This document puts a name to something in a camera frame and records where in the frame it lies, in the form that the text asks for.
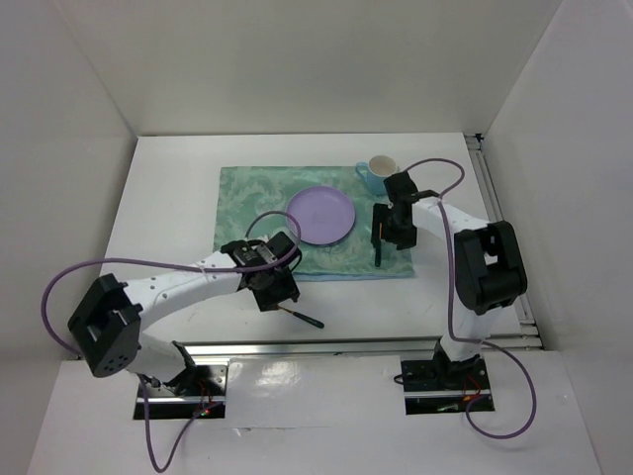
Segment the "gold fork green handle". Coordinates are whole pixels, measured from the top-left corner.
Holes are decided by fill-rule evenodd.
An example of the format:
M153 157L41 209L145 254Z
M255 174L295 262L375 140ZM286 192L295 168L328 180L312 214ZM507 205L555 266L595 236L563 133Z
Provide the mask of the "gold fork green handle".
M287 308L284 308L284 307L281 307L281 306L279 306L278 309L280 311L282 311L282 312L285 312L285 313L287 313L287 314L289 314L289 315L301 320L304 323L307 323L307 324L317 328L317 329L322 330L325 327L325 324L323 322L321 322L319 320L316 320L316 319L314 319L312 317L309 317L309 316L307 316L305 314L302 314L300 312L297 312L297 311L294 311L294 310L291 310L291 309L287 309Z

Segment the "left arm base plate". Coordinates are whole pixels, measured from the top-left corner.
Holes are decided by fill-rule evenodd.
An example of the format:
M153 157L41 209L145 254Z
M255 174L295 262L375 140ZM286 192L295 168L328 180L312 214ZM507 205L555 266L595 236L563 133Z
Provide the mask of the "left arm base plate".
M226 416L228 361L211 359L209 364L188 368L168 384L142 377L137 391L134 419L144 417L143 391L147 393L152 421L185 421L200 412L201 420L219 420Z

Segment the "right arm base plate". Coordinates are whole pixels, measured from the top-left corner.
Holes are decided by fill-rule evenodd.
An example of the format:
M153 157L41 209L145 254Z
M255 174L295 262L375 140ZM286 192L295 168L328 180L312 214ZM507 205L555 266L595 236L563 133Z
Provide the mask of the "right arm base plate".
M431 360L404 360L401 373L393 377L404 390L406 414L439 415L493 412L495 408L488 368L479 358L472 368L452 375L440 375Z

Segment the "light blue mug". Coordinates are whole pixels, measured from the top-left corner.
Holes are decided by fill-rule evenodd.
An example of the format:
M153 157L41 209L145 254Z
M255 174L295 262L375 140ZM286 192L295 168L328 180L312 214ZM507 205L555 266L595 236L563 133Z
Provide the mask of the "light blue mug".
M397 163L389 156L376 155L368 162L355 165L356 174L364 181L368 191L375 196L385 196L385 180L399 171Z

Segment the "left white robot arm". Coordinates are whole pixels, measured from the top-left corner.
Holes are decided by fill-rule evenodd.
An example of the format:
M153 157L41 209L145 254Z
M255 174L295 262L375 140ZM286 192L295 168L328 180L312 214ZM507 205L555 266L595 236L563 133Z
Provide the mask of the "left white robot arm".
M209 371L196 365L184 343L158 339L147 329L195 304L242 290L252 293L262 312L297 301L293 264L301 258L293 240L279 232L268 240L229 242L189 271L127 282L105 274L91 284L67 326L94 377L127 370L182 395Z

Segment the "gold knife green handle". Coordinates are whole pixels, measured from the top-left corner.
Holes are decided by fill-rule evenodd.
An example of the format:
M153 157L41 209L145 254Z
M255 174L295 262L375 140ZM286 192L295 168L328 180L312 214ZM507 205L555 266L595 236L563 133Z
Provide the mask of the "gold knife green handle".
M374 223L372 225L372 237L371 243L374 247L375 257L374 264L377 268L381 266L382 263L382 223Z

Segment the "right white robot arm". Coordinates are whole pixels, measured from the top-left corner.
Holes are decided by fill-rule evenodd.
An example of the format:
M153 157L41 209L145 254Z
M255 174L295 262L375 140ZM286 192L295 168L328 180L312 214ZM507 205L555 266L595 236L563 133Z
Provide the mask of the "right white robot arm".
M403 380L428 379L455 389L477 375L482 341L502 311L527 289L527 277L513 226L475 218L444 205L432 190L420 191L406 172L387 178L389 202L373 206L371 244L375 265L382 264L382 244L396 249L416 246L417 233L427 232L449 245L450 323L434 347L430 367Z

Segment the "purple plastic plate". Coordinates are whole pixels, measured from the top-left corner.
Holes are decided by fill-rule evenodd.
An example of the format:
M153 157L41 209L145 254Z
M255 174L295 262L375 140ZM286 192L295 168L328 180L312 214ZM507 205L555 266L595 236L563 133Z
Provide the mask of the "purple plastic plate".
M323 246L337 243L352 230L356 212L351 199L343 192L329 186L313 186L293 196L286 213L293 233L301 230L301 241Z

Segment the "green patterned cloth placemat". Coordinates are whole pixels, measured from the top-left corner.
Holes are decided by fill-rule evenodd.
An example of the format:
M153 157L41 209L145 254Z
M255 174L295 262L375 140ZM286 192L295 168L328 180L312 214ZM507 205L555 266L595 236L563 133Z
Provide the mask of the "green patterned cloth placemat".
M414 275L411 254L392 244L382 246L381 265L375 265L371 238L372 208L385 203L376 197L352 166L237 166L220 172L220 190L214 236L214 249L250 236L272 236L287 232L294 225L274 215L247 228L261 214L285 211L290 200L313 186L330 186L344 193L353 203L354 226L342 241L329 245L301 244L303 260L294 271L299 281L335 281L409 278Z

